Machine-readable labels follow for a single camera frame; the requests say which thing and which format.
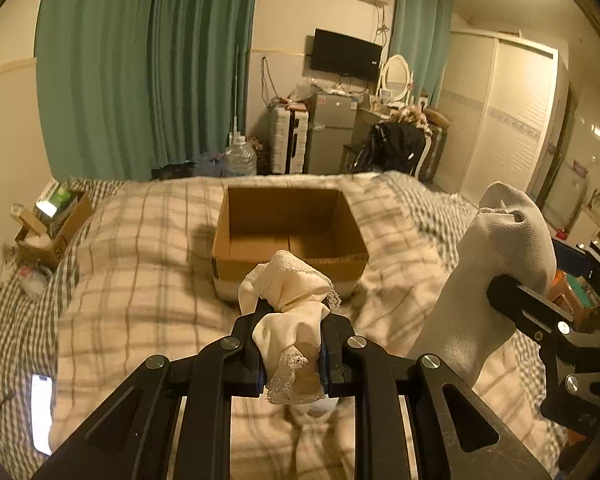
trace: white sliding door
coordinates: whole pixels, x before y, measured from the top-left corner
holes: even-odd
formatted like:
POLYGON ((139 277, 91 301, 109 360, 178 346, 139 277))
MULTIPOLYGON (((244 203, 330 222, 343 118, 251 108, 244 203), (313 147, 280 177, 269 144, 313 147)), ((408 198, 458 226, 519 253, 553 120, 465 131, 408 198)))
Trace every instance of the white sliding door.
POLYGON ((435 181, 458 192, 480 132, 498 40, 451 34, 438 110, 451 120, 435 181))
POLYGON ((526 190, 554 100, 551 56, 503 40, 497 51, 486 117, 461 186, 475 204, 493 182, 526 190))

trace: bed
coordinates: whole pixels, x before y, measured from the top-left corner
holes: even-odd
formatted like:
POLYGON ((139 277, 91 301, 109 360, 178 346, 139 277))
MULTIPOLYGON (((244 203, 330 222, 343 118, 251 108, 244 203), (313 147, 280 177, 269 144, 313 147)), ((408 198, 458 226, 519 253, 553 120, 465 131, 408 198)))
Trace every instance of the bed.
MULTIPOLYGON (((224 187, 339 187, 370 259, 341 314, 360 335, 406 354, 475 215, 461 198, 388 172, 334 177, 195 178, 148 184, 74 179, 96 213, 68 248, 38 302, 13 268, 0 279, 0 460, 28 479, 33 373, 56 380, 58 446, 148 355, 177 359, 229 333, 236 306, 215 297, 210 248, 224 187)), ((475 391, 551 472, 566 433, 538 412, 544 375, 537 346, 517 333, 488 359, 475 391)), ((235 399, 232 478, 351 478, 354 416, 342 399, 327 418, 264 399, 235 399)))

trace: plastic water bottle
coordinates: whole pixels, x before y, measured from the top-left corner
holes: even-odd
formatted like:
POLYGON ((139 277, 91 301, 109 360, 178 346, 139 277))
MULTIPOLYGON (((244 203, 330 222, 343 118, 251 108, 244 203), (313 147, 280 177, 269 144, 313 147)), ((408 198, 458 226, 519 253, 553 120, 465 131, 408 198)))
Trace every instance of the plastic water bottle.
POLYGON ((234 137, 234 143, 224 152, 226 176, 256 175, 256 151, 243 135, 234 137))

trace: teal curtain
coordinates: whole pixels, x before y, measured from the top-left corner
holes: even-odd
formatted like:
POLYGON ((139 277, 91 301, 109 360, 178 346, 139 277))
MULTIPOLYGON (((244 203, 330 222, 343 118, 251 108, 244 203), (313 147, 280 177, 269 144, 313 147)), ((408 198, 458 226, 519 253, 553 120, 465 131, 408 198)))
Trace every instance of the teal curtain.
POLYGON ((42 0, 38 106, 56 179, 148 180, 221 152, 234 97, 244 130, 254 1, 42 0))
POLYGON ((449 50, 452 0, 396 0, 390 56, 400 54, 413 71, 411 95, 425 91, 435 102, 449 50))

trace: phone screen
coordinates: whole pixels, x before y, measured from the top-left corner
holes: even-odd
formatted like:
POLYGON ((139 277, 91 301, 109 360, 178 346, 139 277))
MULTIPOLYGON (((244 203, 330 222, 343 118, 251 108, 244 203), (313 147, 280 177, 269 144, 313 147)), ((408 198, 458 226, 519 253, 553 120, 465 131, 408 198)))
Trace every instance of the phone screen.
POLYGON ((51 431, 51 395, 54 383, 51 377, 33 374, 31 377, 31 429, 33 446, 51 455, 49 431, 51 431))

